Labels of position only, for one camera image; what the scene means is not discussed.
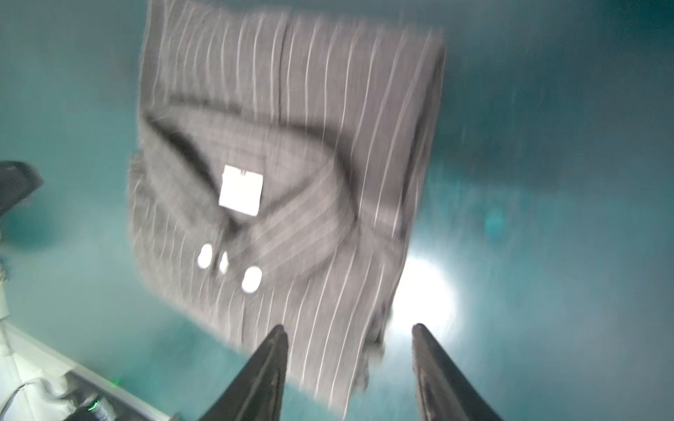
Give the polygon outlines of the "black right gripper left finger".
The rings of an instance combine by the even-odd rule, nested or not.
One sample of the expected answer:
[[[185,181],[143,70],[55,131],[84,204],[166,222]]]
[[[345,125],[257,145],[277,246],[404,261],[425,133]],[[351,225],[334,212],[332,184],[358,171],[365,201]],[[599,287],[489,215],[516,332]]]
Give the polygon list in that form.
[[[288,335],[274,326],[202,421],[278,421],[288,361]]]

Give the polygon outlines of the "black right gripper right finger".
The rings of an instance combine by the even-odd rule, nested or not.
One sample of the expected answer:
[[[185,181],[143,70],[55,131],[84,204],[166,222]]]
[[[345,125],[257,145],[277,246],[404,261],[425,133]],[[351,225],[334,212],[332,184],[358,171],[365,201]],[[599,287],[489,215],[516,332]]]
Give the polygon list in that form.
[[[423,324],[412,328],[412,358],[421,420],[501,419]]]

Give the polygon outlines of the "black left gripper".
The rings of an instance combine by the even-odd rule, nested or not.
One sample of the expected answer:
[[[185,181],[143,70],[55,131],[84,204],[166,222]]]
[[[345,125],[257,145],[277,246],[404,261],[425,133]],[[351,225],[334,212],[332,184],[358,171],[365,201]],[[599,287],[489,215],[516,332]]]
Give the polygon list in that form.
[[[24,161],[1,161],[1,215],[28,198],[43,184],[39,172]]]

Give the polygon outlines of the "dark grey striped shirt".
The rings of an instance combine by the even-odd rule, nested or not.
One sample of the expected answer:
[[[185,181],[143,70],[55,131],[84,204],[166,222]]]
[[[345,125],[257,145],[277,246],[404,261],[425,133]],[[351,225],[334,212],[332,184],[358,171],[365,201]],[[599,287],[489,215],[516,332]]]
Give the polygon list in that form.
[[[383,352],[445,59],[435,28],[149,2],[128,177],[147,286],[244,353],[282,326],[288,379],[345,417]]]

